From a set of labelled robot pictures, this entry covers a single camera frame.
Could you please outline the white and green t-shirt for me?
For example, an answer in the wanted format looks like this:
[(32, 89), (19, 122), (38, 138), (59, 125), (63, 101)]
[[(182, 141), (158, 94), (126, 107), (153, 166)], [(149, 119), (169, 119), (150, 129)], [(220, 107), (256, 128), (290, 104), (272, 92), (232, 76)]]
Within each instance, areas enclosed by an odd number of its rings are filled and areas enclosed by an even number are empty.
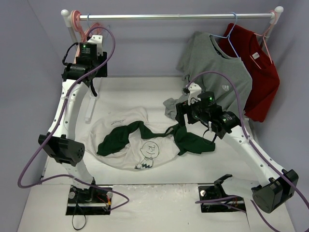
[(178, 123), (149, 122), (145, 108), (136, 107), (99, 119), (81, 137), (88, 153), (120, 170), (152, 169), (186, 152), (213, 152), (215, 143), (188, 132)]

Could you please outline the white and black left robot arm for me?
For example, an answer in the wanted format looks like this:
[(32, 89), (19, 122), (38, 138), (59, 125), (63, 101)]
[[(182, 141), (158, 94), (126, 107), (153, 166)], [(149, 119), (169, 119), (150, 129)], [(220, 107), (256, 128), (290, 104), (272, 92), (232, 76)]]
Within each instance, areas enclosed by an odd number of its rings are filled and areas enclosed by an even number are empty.
[(75, 63), (63, 62), (62, 93), (56, 115), (48, 134), (49, 141), (43, 149), (49, 157), (61, 164), (73, 176), (73, 186), (79, 190), (79, 197), (86, 203), (93, 202), (97, 196), (94, 177), (89, 173), (83, 160), (85, 146), (75, 140), (77, 117), (85, 94), (93, 79), (107, 75), (104, 66), (83, 80), (81, 76), (98, 67), (106, 58), (106, 52), (95, 43), (79, 43), (79, 55)]

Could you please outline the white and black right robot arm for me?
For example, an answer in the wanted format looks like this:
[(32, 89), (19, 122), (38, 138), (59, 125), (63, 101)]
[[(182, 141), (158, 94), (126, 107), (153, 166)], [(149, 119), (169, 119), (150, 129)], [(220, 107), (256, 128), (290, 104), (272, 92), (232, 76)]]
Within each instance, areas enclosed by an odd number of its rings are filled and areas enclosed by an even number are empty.
[(294, 194), (299, 176), (277, 164), (248, 134), (240, 119), (224, 112), (212, 92), (202, 92), (176, 104), (180, 125), (201, 122), (227, 143), (255, 173), (257, 180), (246, 180), (226, 174), (214, 182), (214, 195), (219, 199), (239, 196), (252, 200), (262, 211), (271, 213)]

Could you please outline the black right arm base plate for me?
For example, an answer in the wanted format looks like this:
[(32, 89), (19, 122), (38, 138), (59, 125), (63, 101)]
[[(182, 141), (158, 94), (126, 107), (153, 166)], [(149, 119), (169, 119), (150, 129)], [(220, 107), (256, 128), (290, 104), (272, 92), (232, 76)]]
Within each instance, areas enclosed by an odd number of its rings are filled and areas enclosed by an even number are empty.
[(232, 213), (243, 212), (246, 213), (246, 206), (244, 199), (241, 197), (232, 198), (227, 195), (222, 187), (222, 183), (231, 174), (226, 174), (217, 179), (212, 185), (198, 186), (200, 210), (202, 213)]

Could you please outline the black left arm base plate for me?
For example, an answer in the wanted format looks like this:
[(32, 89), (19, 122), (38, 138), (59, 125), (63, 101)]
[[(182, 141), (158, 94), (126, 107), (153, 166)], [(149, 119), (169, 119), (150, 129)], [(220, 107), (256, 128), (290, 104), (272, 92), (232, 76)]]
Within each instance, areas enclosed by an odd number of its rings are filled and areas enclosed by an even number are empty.
[(74, 186), (70, 186), (66, 215), (109, 215), (113, 193), (111, 193), (112, 188), (106, 189), (100, 190), (96, 188), (92, 199), (87, 201), (83, 193), (79, 192)]

